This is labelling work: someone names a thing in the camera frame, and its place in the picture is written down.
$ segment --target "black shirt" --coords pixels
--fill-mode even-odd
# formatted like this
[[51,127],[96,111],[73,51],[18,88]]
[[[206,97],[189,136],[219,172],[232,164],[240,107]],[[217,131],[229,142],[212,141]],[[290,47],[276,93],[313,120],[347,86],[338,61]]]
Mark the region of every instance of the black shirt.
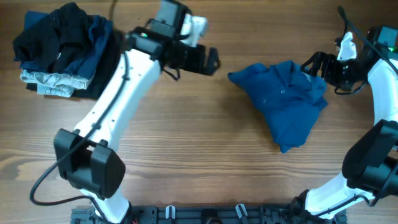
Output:
[[68,3],[15,38],[16,59],[35,61],[49,73],[61,71],[91,49],[88,29],[92,23],[76,3]]
[[[122,33],[117,31],[114,31],[109,36],[108,43],[102,53],[90,85],[86,90],[75,90],[72,97],[98,99],[101,96],[118,67],[122,38]],[[28,83],[26,89],[37,91],[37,84]]]

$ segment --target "green light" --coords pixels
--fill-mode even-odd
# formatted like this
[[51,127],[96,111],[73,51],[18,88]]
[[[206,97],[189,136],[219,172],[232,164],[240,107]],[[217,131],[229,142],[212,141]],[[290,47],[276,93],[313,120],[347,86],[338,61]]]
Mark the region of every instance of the green light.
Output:
[[388,48],[391,52],[397,52],[397,47],[389,47]]

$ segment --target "wooden table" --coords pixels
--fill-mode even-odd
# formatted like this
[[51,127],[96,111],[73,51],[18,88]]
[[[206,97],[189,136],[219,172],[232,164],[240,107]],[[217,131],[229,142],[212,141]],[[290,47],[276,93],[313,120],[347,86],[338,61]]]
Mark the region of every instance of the wooden table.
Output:
[[[35,180],[55,161],[53,137],[72,130],[95,104],[92,100],[46,98],[25,89],[12,40],[23,29],[27,10],[50,12],[68,0],[0,0],[0,223],[68,223],[79,201],[56,207],[29,202]],[[108,15],[110,0],[78,0],[89,14]],[[325,94],[307,143],[279,152],[262,115],[227,73],[262,62],[303,63],[314,52],[335,53],[343,32],[342,4],[361,30],[397,25],[398,1],[183,1],[210,22],[202,44],[217,47],[222,68],[206,77],[167,75],[142,99],[120,142],[126,163],[123,192],[133,205],[234,205],[289,203],[341,171],[347,150],[373,125],[370,87],[354,96]],[[158,0],[120,0],[114,23],[131,30],[155,16]],[[78,195],[57,172],[40,186],[46,201]],[[348,210],[349,223],[398,223],[398,200],[375,208]]]

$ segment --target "stack of clothes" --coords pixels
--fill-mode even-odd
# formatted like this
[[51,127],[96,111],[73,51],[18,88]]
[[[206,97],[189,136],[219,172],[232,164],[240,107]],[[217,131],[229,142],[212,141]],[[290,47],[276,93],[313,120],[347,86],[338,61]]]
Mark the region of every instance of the stack of clothes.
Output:
[[119,62],[117,36],[112,21],[89,16],[74,2],[50,14],[28,11],[13,42],[14,60],[28,90],[97,99]]

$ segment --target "blue shirt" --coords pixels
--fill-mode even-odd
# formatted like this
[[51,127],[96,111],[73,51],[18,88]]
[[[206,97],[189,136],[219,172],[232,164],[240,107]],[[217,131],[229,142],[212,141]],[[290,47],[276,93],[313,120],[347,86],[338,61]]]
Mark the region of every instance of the blue shirt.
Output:
[[[43,12],[28,11],[25,15],[24,29],[30,28],[36,22],[41,20],[47,14]],[[104,17],[93,16],[93,25],[89,28],[88,37],[93,44],[93,48],[84,58],[75,60],[59,73],[68,73],[90,79],[97,68],[98,62],[108,42],[109,35],[112,33],[113,22]],[[40,68],[36,62],[22,62],[20,68],[38,72],[46,72],[46,69]]]
[[326,83],[300,71],[293,61],[269,68],[257,63],[228,74],[242,87],[268,124],[274,142],[285,153],[305,144],[320,111],[328,104],[323,99]]

